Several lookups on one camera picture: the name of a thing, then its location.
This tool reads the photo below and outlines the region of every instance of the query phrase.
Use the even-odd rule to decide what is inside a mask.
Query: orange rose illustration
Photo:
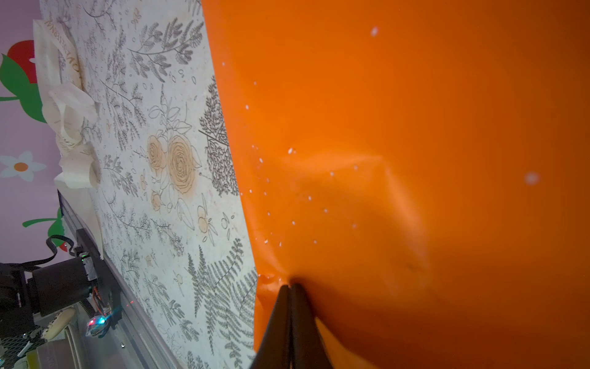
[[[160,210],[160,205],[162,205],[162,199],[160,199],[160,195],[156,191],[152,191],[152,207],[155,211]]]
[[[157,173],[166,167],[166,155],[162,149],[162,144],[156,136],[149,136],[147,139],[147,159],[149,166]]]
[[[176,135],[168,143],[168,172],[178,192],[186,194],[193,189],[195,160],[191,146],[182,136]]]

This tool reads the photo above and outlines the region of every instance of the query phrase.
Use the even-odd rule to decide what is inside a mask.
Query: flower petal
[[[36,163],[36,162],[31,162],[29,164],[29,169],[32,170],[32,171],[34,171],[34,172],[42,171],[46,167],[47,166],[45,164]]]
[[[13,158],[12,156],[0,156],[0,163],[6,166],[14,166],[18,163],[18,159]]]
[[[33,182],[33,178],[35,178],[33,171],[18,172],[18,175],[27,182]]]
[[[0,178],[9,178],[14,177],[17,175],[17,171],[14,169],[13,166],[9,166],[8,168],[4,168],[2,172],[0,172]]]
[[[23,152],[18,157],[18,162],[25,163],[27,165],[31,165],[31,163],[33,162],[33,154],[32,154],[32,152],[30,152],[30,151]]]

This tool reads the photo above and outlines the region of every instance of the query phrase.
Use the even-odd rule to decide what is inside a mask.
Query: green stem
[[[27,220],[26,222],[24,222],[22,224],[23,227],[27,228],[28,226],[32,226],[35,223],[40,223],[42,221],[55,221],[57,220],[57,218],[42,218],[42,219],[33,219],[33,220]]]

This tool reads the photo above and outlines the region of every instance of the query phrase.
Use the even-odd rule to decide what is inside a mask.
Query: white tablecloth with plant print
[[[178,361],[247,368],[257,274],[199,0],[41,0],[99,121],[104,249]]]

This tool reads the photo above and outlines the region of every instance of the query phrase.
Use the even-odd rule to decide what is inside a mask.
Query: orange flower center
[[[16,170],[17,172],[24,172],[29,168],[29,166],[25,163],[16,163],[14,165],[14,170]]]

